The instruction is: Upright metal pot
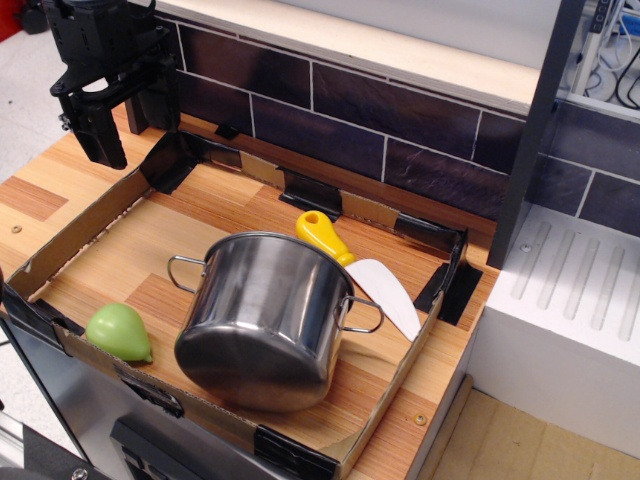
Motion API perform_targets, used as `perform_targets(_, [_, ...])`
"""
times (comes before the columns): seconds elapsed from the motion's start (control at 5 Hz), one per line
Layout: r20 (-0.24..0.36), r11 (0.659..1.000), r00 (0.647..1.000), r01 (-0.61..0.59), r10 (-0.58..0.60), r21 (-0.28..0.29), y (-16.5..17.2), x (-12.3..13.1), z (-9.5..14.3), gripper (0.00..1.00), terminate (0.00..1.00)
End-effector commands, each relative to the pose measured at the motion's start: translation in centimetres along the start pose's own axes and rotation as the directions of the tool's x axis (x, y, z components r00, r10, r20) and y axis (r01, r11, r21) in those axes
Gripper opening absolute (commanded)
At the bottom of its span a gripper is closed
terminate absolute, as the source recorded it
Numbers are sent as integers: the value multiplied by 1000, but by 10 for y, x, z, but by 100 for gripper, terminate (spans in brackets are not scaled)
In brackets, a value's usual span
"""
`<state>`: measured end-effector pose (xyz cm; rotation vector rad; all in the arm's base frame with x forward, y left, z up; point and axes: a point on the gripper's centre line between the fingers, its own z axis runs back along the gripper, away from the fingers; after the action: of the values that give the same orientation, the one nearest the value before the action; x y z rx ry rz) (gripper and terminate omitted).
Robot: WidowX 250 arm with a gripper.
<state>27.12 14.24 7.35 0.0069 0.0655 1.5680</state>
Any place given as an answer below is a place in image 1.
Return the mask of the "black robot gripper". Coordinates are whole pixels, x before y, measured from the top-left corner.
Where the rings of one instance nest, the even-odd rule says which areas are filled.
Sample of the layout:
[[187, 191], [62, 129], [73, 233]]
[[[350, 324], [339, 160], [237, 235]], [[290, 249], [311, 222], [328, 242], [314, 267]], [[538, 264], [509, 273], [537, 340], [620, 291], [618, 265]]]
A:
[[44, 12], [66, 72], [50, 88], [64, 125], [90, 161], [127, 166], [112, 109], [134, 96], [134, 126], [175, 131], [180, 123], [170, 30], [156, 23], [154, 1], [45, 1]]

